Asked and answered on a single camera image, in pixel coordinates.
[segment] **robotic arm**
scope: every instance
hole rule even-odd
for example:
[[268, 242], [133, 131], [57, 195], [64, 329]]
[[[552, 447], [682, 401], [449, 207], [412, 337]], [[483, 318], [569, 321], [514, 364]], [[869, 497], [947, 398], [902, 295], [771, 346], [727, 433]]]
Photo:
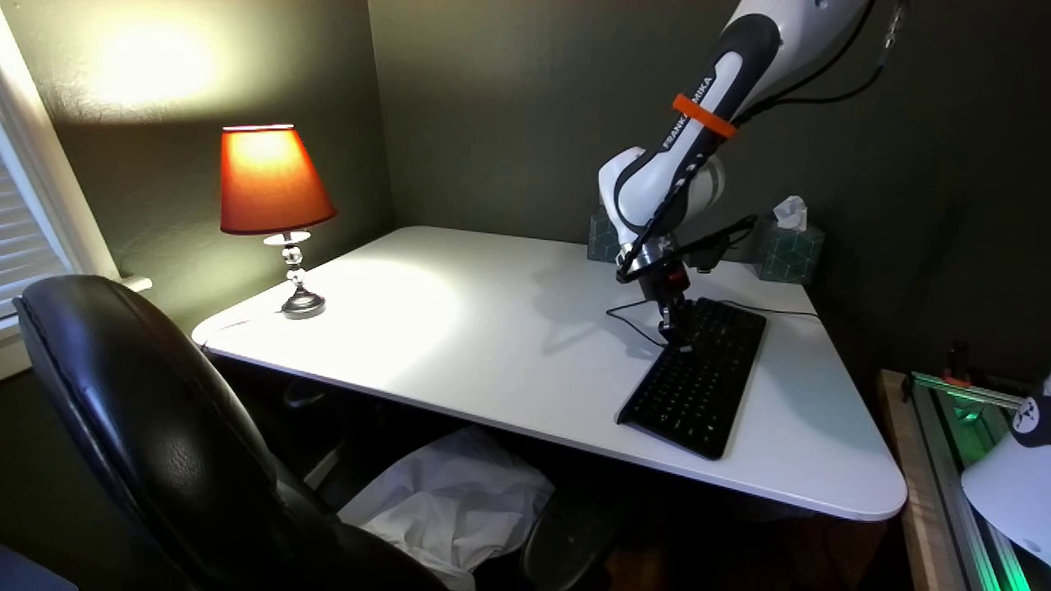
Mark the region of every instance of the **robotic arm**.
[[743, 0], [729, 18], [708, 74], [656, 152], [627, 147], [598, 172], [598, 195], [616, 231], [616, 281], [640, 281], [659, 307], [659, 331], [678, 342], [687, 272], [671, 231], [687, 216], [690, 181], [734, 134], [748, 105], [810, 75], [847, 39], [869, 0]]

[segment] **lamp shade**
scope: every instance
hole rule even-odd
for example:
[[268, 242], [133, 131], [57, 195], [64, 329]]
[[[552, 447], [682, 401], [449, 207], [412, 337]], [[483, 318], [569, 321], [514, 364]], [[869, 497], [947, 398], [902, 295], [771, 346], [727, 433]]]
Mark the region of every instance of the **lamp shade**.
[[223, 233], [285, 233], [334, 216], [292, 126], [231, 126], [221, 137]]

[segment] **black office chair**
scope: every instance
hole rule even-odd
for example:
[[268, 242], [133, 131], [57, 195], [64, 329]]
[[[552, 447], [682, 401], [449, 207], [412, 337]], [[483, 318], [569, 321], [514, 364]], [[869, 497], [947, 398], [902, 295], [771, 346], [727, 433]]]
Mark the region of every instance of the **black office chair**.
[[[77, 447], [193, 584], [439, 589], [418, 561], [323, 509], [265, 449], [212, 364], [149, 298], [99, 275], [57, 275], [28, 286], [15, 312]], [[614, 520], [593, 509], [577, 536], [564, 536], [560, 521], [537, 525], [524, 556], [545, 573], [522, 568], [522, 580], [580, 580], [610, 536]]]

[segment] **table lamp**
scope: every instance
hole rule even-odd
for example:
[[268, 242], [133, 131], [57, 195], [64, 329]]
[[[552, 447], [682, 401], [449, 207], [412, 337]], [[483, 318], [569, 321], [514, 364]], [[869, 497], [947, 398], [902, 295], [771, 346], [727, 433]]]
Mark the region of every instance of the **table lamp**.
[[226, 126], [221, 137], [223, 233], [271, 233], [285, 281], [295, 286], [282, 307], [289, 318], [308, 318], [324, 298], [302, 286], [302, 226], [334, 216], [323, 179], [292, 126]]

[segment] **black keyboard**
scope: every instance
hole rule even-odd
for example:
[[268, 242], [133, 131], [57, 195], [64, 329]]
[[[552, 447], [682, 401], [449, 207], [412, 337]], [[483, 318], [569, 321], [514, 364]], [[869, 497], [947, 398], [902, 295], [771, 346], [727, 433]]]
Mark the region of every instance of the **black keyboard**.
[[616, 424], [640, 426], [705, 460], [718, 460], [747, 394], [766, 318], [695, 298], [681, 347], [663, 347]]

